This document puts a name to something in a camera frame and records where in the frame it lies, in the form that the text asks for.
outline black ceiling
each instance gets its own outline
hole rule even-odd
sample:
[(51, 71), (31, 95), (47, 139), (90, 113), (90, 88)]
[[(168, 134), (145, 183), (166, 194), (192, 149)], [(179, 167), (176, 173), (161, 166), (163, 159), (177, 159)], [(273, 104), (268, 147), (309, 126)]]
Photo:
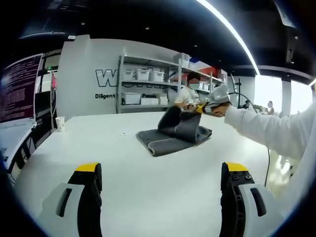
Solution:
[[(298, 30), (282, 24), (272, 0), (209, 1), (235, 27), (258, 65), (315, 75), (312, 50)], [(232, 34), (195, 0), (42, 1), (12, 59), (61, 48), (68, 35), (82, 34), (151, 43), (226, 70), (250, 64)], [(294, 64), (286, 62), (289, 42)]]

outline paper cup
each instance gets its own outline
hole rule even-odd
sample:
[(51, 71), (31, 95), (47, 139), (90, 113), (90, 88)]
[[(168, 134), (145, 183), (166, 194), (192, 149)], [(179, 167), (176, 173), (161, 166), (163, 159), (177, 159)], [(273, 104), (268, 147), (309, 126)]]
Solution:
[(65, 117), (60, 116), (56, 118), (57, 123), (57, 131), (64, 132), (65, 131)]

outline gray towel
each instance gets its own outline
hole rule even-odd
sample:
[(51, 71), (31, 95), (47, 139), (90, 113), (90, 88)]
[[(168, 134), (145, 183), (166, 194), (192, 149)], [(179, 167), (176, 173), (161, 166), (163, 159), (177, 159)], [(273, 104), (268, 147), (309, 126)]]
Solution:
[(137, 139), (155, 157), (174, 153), (209, 138), (212, 130), (199, 126), (201, 114), (170, 107), (161, 118), (158, 129), (141, 131)]

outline window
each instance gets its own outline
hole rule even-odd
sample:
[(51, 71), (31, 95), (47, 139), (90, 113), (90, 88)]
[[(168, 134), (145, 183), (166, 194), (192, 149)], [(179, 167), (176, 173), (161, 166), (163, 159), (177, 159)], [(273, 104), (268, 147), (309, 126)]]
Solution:
[(267, 108), (269, 101), (273, 102), (276, 112), (282, 111), (282, 81), (281, 78), (256, 76), (255, 104)]
[(306, 110), (313, 102), (312, 89), (305, 84), (291, 81), (291, 114)]

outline white shirt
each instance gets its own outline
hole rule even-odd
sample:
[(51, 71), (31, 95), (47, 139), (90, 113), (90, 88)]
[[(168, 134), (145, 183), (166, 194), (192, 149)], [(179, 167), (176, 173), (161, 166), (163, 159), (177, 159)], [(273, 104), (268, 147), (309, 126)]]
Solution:
[(175, 104), (183, 103), (186, 105), (198, 105), (199, 104), (199, 95), (195, 90), (184, 86), (178, 93)]
[(300, 160), (296, 172), (278, 200), (283, 215), (289, 215), (306, 194), (315, 176), (316, 102), (302, 113), (282, 118), (230, 106), (225, 114), (225, 123), (281, 156)]

